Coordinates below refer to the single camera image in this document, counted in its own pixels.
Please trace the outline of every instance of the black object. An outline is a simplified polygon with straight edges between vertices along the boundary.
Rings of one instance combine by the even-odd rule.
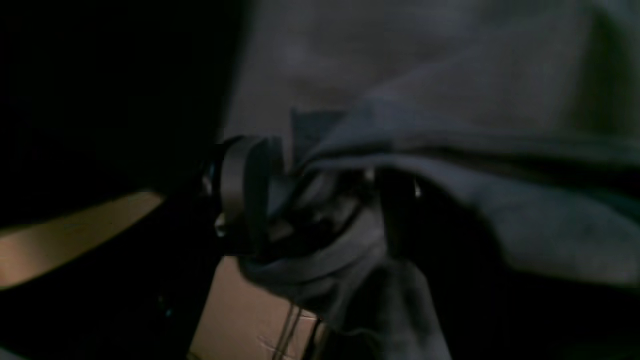
[[[0,347],[26,359],[184,359],[222,257],[219,195],[189,186],[89,254],[0,291]]]

